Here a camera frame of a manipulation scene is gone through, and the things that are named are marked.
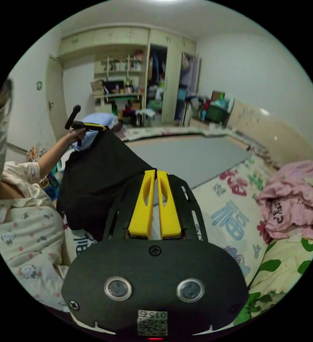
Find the qr code label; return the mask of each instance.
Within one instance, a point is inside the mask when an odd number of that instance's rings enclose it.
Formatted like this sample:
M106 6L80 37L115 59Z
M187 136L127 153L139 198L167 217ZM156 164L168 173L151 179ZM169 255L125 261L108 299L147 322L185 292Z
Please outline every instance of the qr code label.
M166 311L138 311L138 335L140 336L167 336Z

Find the pajamas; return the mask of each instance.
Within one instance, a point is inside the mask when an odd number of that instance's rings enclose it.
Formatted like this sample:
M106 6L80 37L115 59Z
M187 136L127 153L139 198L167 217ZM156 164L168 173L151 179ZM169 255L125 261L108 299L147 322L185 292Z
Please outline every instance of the pajamas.
M8 162L3 181L16 185L24 198L0 200L0 253L31 296L68 312L60 291L75 256L65 248L62 217L38 185L40 167Z

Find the blue pillow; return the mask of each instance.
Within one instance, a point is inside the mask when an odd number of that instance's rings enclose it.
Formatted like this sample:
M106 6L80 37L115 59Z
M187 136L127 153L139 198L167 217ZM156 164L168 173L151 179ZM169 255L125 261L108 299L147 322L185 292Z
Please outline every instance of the blue pillow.
M112 113L94 113L86 116L81 121L102 126L110 126L114 118L115 115ZM75 142L72 144L72 147L77 151L88 148L94 141L97 133L97 131L86 132L85 138L82 140L82 146L77 146L77 143Z

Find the pink blanket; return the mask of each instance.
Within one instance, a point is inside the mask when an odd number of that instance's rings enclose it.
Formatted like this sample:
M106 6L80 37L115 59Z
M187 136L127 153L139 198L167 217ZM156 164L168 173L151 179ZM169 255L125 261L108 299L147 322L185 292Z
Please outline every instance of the pink blanket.
M290 163L269 180L257 198L266 230L274 239L298 229L313 239L313 161Z

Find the white wall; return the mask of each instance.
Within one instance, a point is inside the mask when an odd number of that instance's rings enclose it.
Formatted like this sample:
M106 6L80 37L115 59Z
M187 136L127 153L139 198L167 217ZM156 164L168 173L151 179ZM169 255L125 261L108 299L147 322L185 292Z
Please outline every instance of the white wall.
M36 144L49 149L56 142L48 118L45 79L49 54L57 56L60 39L59 28L47 32L27 50L9 74L14 81L14 100L8 142L26 150ZM42 81L40 91L36 89L37 81ZM7 160L21 162L24 159L22 154L7 152Z
M88 55L66 62L64 65L63 84L67 115L70 116L76 104L81 112L76 119L94 113L94 99L91 82L94 77L95 55Z
M313 146L313 84L299 62L276 39L216 35L197 41L202 59L199 90L225 91L266 109L297 129Z

